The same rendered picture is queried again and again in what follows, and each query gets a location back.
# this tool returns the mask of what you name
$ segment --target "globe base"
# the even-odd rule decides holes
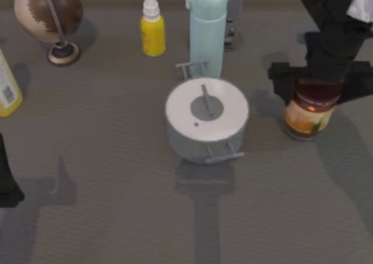
[[[57,67],[66,67],[74,64],[80,58],[80,49],[77,45],[67,43],[62,46],[61,43],[56,43],[48,51],[48,60],[52,65]]]

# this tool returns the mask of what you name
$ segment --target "barcode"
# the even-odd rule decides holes
[[[6,101],[9,104],[12,103],[15,100],[15,95],[14,95],[12,89],[10,88],[10,86],[6,86],[5,89],[2,92],[3,92],[3,94],[6,98]]]

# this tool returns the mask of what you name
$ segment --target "red jar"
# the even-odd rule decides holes
[[[328,125],[343,90],[343,83],[300,79],[284,117],[287,131],[297,139],[314,138]]]

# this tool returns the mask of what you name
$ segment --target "globe stand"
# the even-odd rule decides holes
[[[77,45],[66,43],[56,43],[48,51],[49,62],[57,67],[66,67],[74,64],[80,58],[80,49]]]
[[[54,66],[63,67],[74,64],[80,57],[80,49],[77,45],[69,43],[65,40],[64,32],[62,31],[61,23],[59,22],[56,10],[52,0],[47,0],[48,7],[52,13],[54,23],[56,25],[59,42],[48,51],[48,60]]]

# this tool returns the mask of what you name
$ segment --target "jar lid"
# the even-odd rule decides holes
[[[310,103],[330,104],[339,99],[343,90],[343,82],[339,83],[318,83],[298,82],[295,92],[299,97]]]

